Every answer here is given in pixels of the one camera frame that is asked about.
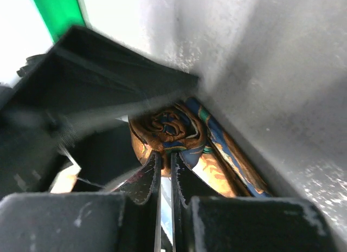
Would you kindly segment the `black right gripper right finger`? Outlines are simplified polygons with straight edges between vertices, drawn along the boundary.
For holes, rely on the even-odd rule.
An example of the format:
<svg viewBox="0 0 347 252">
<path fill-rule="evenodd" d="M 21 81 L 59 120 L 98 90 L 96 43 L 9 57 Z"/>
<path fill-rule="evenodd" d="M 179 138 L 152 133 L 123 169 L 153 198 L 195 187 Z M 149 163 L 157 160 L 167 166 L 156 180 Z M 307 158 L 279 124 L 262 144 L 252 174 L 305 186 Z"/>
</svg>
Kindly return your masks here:
<svg viewBox="0 0 347 252">
<path fill-rule="evenodd" d="M 171 156 L 175 251 L 337 251 L 326 220 L 296 198 L 225 198 Z"/>
</svg>

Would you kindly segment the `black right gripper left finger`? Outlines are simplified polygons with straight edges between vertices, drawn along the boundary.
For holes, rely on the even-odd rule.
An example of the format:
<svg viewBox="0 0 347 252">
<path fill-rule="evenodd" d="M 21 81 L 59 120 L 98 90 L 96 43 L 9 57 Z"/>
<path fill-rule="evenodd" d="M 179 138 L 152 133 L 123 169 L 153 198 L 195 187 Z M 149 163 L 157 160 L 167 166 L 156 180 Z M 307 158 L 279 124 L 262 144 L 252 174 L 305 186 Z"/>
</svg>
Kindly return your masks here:
<svg viewBox="0 0 347 252">
<path fill-rule="evenodd" d="M 14 193 L 1 201 L 1 251 L 160 251 L 161 157 L 118 191 Z"/>
</svg>

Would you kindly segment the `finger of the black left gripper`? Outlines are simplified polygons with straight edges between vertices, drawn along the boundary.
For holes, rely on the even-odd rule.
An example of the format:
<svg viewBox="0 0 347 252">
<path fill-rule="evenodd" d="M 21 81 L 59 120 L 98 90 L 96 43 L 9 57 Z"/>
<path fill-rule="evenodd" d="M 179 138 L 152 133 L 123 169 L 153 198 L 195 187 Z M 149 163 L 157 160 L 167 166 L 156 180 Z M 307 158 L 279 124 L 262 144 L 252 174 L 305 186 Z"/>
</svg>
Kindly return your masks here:
<svg viewBox="0 0 347 252">
<path fill-rule="evenodd" d="M 198 77 L 145 58 L 85 27 L 71 27 L 1 87 L 1 191 L 39 192 L 59 150 L 191 93 Z"/>
</svg>

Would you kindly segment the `orange blue leaf-pattern tie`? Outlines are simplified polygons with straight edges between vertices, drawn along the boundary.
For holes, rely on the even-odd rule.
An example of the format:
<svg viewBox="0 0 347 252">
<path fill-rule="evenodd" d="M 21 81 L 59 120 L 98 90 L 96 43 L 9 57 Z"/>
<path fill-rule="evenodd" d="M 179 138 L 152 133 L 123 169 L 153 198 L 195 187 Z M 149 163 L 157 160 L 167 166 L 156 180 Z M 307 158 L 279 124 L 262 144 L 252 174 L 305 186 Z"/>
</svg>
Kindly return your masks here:
<svg viewBox="0 0 347 252">
<path fill-rule="evenodd" d="M 171 156 L 225 197 L 270 197 L 266 183 L 232 137 L 197 99 L 130 119 L 132 147 L 145 164 L 151 152 L 162 158 L 161 174 L 171 176 Z"/>
</svg>

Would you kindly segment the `green plastic tray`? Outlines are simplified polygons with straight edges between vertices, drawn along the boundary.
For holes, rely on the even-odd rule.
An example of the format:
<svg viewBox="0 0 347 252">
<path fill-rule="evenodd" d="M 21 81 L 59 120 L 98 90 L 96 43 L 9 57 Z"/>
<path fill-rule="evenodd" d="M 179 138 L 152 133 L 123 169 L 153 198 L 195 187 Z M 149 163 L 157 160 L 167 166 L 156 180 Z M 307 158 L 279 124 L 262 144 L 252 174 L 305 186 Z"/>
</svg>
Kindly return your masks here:
<svg viewBox="0 0 347 252">
<path fill-rule="evenodd" d="M 73 25 L 85 26 L 78 0 L 33 0 L 55 43 Z"/>
</svg>

